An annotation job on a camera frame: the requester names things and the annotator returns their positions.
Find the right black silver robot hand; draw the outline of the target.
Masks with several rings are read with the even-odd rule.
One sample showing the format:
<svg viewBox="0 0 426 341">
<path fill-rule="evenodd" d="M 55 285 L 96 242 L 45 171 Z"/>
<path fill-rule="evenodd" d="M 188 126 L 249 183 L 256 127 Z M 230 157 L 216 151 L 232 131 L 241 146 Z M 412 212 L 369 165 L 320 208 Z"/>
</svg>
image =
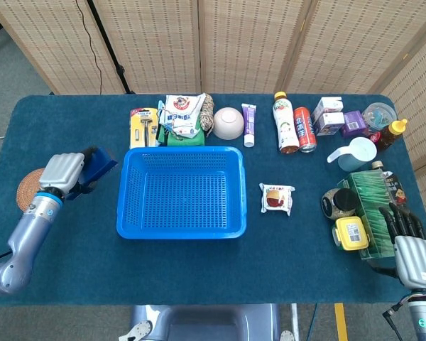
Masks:
<svg viewBox="0 0 426 341">
<path fill-rule="evenodd" d="M 393 247 L 395 267 L 371 265 L 377 274 L 396 278 L 411 291 L 426 290 L 426 236 L 421 220 L 411 211 L 389 204 L 380 207 L 390 242 Z"/>
</svg>

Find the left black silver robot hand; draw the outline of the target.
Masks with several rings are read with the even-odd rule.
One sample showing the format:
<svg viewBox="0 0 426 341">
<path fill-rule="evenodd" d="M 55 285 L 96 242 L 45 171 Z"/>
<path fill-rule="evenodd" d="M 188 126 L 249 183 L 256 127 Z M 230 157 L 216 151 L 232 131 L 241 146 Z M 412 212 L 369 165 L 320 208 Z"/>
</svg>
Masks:
<svg viewBox="0 0 426 341">
<path fill-rule="evenodd" d="M 92 192 L 96 182 L 93 181 L 88 185 L 81 184 L 79 177 L 96 151 L 96 146 L 90 146 L 81 152 L 52 156 L 39 178 L 40 192 L 55 195 L 62 201 L 72 200 L 78 195 Z"/>
</svg>

